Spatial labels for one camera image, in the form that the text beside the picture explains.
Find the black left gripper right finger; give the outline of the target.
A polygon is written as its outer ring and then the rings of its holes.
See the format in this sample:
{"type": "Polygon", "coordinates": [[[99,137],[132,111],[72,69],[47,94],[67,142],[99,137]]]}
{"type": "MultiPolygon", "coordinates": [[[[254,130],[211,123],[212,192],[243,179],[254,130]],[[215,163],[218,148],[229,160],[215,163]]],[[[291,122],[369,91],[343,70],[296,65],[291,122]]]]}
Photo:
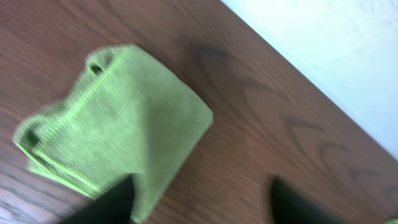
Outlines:
{"type": "Polygon", "coordinates": [[[343,223],[279,177],[274,177],[271,182],[269,204],[275,224],[343,223]]]}

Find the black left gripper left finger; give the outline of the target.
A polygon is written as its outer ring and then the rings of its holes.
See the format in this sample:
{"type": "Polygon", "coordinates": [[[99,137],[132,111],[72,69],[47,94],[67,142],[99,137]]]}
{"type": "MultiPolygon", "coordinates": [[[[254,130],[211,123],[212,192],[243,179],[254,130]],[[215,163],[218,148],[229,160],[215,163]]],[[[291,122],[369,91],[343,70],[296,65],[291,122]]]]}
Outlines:
{"type": "Polygon", "coordinates": [[[134,205],[131,174],[60,224],[129,224],[134,205]]]}

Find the light green microfiber cloth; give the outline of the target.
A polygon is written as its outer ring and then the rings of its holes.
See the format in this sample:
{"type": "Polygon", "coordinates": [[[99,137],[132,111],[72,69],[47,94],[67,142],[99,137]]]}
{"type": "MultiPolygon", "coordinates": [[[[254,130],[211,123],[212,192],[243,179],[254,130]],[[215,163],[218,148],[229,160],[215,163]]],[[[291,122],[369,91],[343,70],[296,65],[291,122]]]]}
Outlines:
{"type": "Polygon", "coordinates": [[[69,94],[23,121],[29,170],[91,198],[134,175],[131,218],[146,221],[213,122],[203,100],[133,44],[90,53],[69,94]]]}

